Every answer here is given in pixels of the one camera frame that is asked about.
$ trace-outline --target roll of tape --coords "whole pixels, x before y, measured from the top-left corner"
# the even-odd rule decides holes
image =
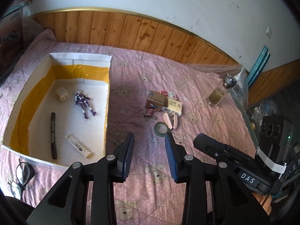
[[[168,126],[163,122],[158,122],[154,125],[154,133],[159,137],[164,137],[169,131]]]

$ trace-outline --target pink plastic object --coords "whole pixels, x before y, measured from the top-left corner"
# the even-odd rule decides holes
[[[145,113],[145,117],[151,117],[154,114],[155,110],[152,108],[147,108],[146,113]]]
[[[174,124],[172,125],[169,114],[167,114],[166,112],[163,114],[163,120],[170,130],[174,130],[178,126],[178,115],[174,114],[173,119],[174,119]]]

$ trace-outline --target action figure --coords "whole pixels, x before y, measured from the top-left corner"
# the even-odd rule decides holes
[[[90,100],[89,97],[87,97],[85,94],[83,94],[83,90],[77,90],[75,92],[75,101],[76,101],[76,105],[78,105],[78,103],[80,103],[81,105],[81,108],[82,108],[82,111],[83,111],[83,114],[84,114],[84,118],[85,119],[88,119],[87,115],[86,115],[86,111],[84,110],[84,105],[86,105],[89,110],[92,112],[92,114],[95,116],[95,114],[97,112],[94,112],[92,110],[92,108],[90,107],[89,103],[87,100]]]

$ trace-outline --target wooden wall panel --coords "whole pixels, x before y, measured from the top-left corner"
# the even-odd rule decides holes
[[[186,33],[179,30],[173,30],[166,44],[166,47],[162,53],[162,56],[165,58],[175,60],[176,55],[179,52],[186,37],[187,37]]]
[[[81,11],[79,13],[78,38],[77,42],[81,44],[89,44],[91,38],[93,15],[90,11]]]
[[[133,49],[147,52],[157,29],[158,22],[143,19]]]
[[[66,20],[66,42],[77,43],[80,12],[68,12]]]
[[[119,46],[125,17],[126,15],[122,13],[110,13],[104,40],[105,46]]]
[[[60,42],[66,41],[66,25],[67,25],[67,13],[61,12],[55,14],[55,37]]]
[[[173,28],[171,28],[170,26],[158,24],[148,52],[161,56],[171,36],[172,31]]]
[[[125,49],[132,49],[134,47],[141,23],[141,18],[137,16],[126,15],[118,47]]]
[[[300,78],[300,59],[259,75],[249,90],[249,105],[275,94]]]
[[[109,15],[106,12],[93,13],[90,44],[104,45]]]
[[[198,44],[198,40],[193,36],[186,36],[182,47],[179,49],[175,61],[186,64],[191,53]]]
[[[194,48],[193,52],[188,59],[188,64],[200,64],[200,61],[210,46],[203,41],[198,41],[196,47]]]
[[[184,64],[238,65],[209,42],[173,25],[145,16],[102,11],[36,14],[58,41],[97,44],[149,52]],[[300,77],[300,61],[262,73],[249,91],[254,104]]]

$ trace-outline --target ribbon cable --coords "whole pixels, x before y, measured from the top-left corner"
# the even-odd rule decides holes
[[[268,158],[265,153],[259,148],[256,149],[256,153],[262,159],[262,161],[274,172],[283,174],[285,172],[286,166],[282,166],[273,162],[270,158]]]

